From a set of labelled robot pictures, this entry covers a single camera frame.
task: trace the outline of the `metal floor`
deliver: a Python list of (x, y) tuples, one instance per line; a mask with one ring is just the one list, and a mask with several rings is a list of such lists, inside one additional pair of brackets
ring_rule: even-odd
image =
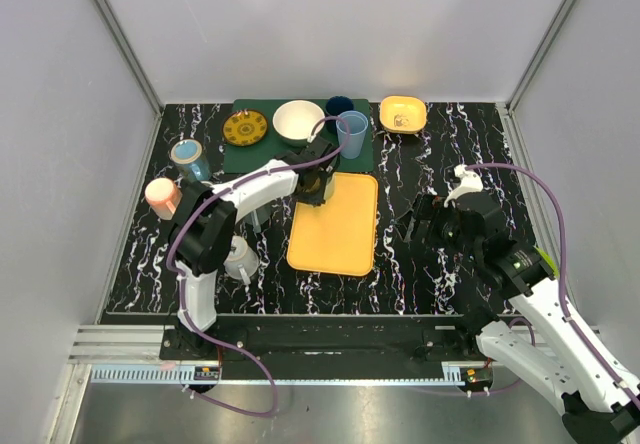
[[(513, 380), (501, 370), (502, 387)], [(212, 395), (267, 409), (268, 387)], [(520, 385), (490, 398), (436, 397), (398, 387), (282, 387), (280, 415), (248, 418), (190, 400), (177, 386), (90, 384), (73, 444), (571, 444), (560, 416)]]

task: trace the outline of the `green object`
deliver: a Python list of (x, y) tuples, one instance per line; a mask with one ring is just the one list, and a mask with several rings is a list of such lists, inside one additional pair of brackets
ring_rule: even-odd
[[(273, 115), (282, 104), (292, 99), (238, 99), (233, 103), (232, 112), (241, 109), (253, 109), (261, 112), (269, 121), (267, 135), (256, 144), (248, 147), (237, 147), (225, 144), (224, 164), (222, 170), (232, 174), (244, 174), (255, 171), (264, 166), (269, 160), (289, 150), (298, 152), (301, 148), (293, 147), (282, 140), (273, 128)], [(324, 109), (327, 99), (308, 99)], [(366, 99), (353, 99), (355, 110), (360, 111), (370, 119), (369, 101)], [(338, 146), (338, 137), (323, 129), (320, 136)], [(356, 159), (344, 159), (340, 157), (340, 172), (371, 172), (373, 171), (373, 133), (371, 126), (367, 128), (362, 151)]]
[(547, 254), (545, 251), (543, 251), (542, 249), (540, 249), (539, 247), (536, 247), (536, 251), (538, 251), (538, 254), (540, 254), (542, 258), (545, 260), (545, 262), (549, 264), (549, 266), (551, 266), (551, 269), (553, 270), (553, 275), (557, 278), (558, 275), (560, 274), (560, 271), (558, 271), (558, 266), (556, 266), (556, 263), (553, 262), (553, 259), (551, 259), (551, 256)]

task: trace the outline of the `marble tabletop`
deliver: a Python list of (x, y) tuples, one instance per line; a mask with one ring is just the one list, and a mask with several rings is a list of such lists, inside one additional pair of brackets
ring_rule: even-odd
[[(474, 275), (466, 257), (445, 249), (410, 248), (394, 219), (405, 213), (418, 192), (443, 195), (451, 189), (450, 169), (459, 163), (511, 162), (495, 108), (489, 103), (429, 103), (428, 124), (418, 135), (389, 134), (371, 104), (375, 168), (379, 184), (373, 270), (362, 278), (296, 271), (286, 261), (295, 202), (272, 204), (262, 232), (239, 224), (260, 258), (250, 286), (218, 274), (219, 313), (249, 314), (454, 314), (488, 303), (499, 313), (511, 309)], [(214, 182), (237, 177), (222, 172), (225, 145), (221, 126), (231, 104), (167, 105), (144, 179), (178, 179), (168, 158), (184, 138), (202, 142)], [(515, 173), (481, 172), (482, 181), (502, 207), (515, 238), (534, 243), (534, 234)], [(131, 323), (136, 316), (163, 316), (176, 310), (176, 275), (166, 270), (167, 243), (159, 219), (141, 190), (102, 323)]]

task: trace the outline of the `dark blue cup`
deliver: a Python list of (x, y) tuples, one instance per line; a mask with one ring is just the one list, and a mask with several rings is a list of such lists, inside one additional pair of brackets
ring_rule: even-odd
[[(324, 110), (327, 116), (339, 116), (343, 112), (353, 111), (354, 109), (355, 106), (353, 105), (353, 101), (344, 96), (334, 96), (329, 99), (327, 101), (327, 104), (324, 106)], [(327, 121), (324, 125), (324, 128), (331, 134), (335, 134), (336, 121)]]

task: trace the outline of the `yellow bowl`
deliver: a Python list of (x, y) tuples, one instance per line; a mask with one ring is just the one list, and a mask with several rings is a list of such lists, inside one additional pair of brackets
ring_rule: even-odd
[(389, 96), (380, 103), (380, 122), (389, 132), (418, 133), (427, 124), (427, 106), (415, 97)]

